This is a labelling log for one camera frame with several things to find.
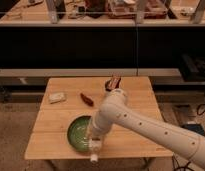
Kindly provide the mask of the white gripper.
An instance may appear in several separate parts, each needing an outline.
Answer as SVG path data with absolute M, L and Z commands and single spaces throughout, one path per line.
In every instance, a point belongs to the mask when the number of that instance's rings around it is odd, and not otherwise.
M 102 141 L 104 139 L 104 135 L 97 132 L 92 127 L 87 128 L 86 136 L 89 140 L 93 140 L 93 141 Z

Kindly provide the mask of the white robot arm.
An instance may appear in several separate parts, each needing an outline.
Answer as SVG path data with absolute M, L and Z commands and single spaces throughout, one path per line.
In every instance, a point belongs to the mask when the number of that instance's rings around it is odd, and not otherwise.
M 107 93 L 90 121 L 89 137 L 99 138 L 117 124 L 177 153 L 205 169 L 205 137 L 193 131 L 144 116 L 126 105 L 122 89 Z

